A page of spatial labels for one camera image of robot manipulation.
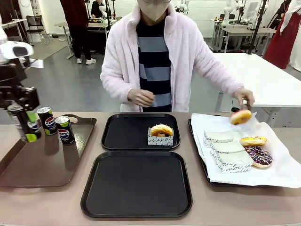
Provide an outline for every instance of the person's right hand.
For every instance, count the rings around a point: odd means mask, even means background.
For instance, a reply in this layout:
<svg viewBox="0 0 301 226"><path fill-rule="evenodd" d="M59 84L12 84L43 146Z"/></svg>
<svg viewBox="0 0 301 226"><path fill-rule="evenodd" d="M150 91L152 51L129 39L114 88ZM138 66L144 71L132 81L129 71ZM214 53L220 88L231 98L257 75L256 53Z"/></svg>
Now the person's right hand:
<svg viewBox="0 0 301 226"><path fill-rule="evenodd" d="M131 89L127 98L141 107L150 107L155 101L155 95L143 89Z"/></svg>

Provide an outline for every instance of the pink fleece jacket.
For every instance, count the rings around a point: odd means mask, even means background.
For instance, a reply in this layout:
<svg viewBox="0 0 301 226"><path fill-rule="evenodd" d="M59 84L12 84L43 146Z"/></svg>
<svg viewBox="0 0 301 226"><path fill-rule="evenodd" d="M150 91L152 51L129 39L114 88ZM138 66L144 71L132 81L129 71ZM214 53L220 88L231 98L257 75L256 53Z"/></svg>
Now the pink fleece jacket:
<svg viewBox="0 0 301 226"><path fill-rule="evenodd" d="M141 107L127 99L130 89L140 89L136 34L139 21L140 8L136 5L131 14L111 28L100 75L103 87L112 97L121 100L122 112L142 112ZM243 84L237 82L227 68L214 57L196 23L187 16L177 13L171 4L165 20L164 38L171 61L173 112L189 110L193 69L230 95L243 87Z"/></svg>

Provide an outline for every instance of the pepsi can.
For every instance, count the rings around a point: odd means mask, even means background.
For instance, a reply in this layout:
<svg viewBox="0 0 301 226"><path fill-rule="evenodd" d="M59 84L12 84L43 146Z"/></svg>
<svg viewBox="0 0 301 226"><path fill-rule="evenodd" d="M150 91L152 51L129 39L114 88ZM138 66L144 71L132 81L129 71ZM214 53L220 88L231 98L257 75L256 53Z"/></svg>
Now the pepsi can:
<svg viewBox="0 0 301 226"><path fill-rule="evenodd" d="M42 136L37 122L28 121L27 112L22 106L17 104L10 105L7 108L7 112L10 118L15 122L22 141L34 142Z"/></svg>
<svg viewBox="0 0 301 226"><path fill-rule="evenodd" d="M37 110L39 118L41 119L42 126L46 135L54 135L57 132L55 119L52 115L50 107L43 107Z"/></svg>
<svg viewBox="0 0 301 226"><path fill-rule="evenodd" d="M71 122L68 116L60 116L55 120L58 134L63 145L70 145L75 141L71 127Z"/></svg>

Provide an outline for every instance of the person's left hand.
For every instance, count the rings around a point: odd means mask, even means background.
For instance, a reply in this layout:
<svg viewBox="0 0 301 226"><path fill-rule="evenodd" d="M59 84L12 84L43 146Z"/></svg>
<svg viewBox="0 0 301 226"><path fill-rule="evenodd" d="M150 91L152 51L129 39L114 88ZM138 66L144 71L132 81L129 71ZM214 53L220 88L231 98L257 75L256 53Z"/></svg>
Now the person's left hand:
<svg viewBox="0 0 301 226"><path fill-rule="evenodd" d="M235 99L237 99L240 106L244 105L243 100L246 100L248 102L248 105L251 107L253 106L253 104L255 102L252 91L245 89L245 88L238 88L234 92L234 97L235 97Z"/></svg>

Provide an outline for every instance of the jacket collar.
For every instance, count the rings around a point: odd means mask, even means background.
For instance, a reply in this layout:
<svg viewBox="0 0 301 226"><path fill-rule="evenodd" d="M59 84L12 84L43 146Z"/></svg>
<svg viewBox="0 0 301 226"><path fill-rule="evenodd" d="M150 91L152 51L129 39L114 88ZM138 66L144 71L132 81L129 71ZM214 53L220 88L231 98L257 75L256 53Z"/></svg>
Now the jacket collar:
<svg viewBox="0 0 301 226"><path fill-rule="evenodd" d="M167 12L168 12L168 16L166 17L165 20L165 31L167 34L171 33L176 24L177 24L177 13L174 9L174 6L172 5L172 3L169 4L168 8L167 8ZM136 31L136 26L140 21L140 16L141 16L141 12L140 12L140 8L139 5L136 4L136 6L134 7L132 13L130 14L130 19L127 23L127 32L128 33L132 33Z"/></svg>

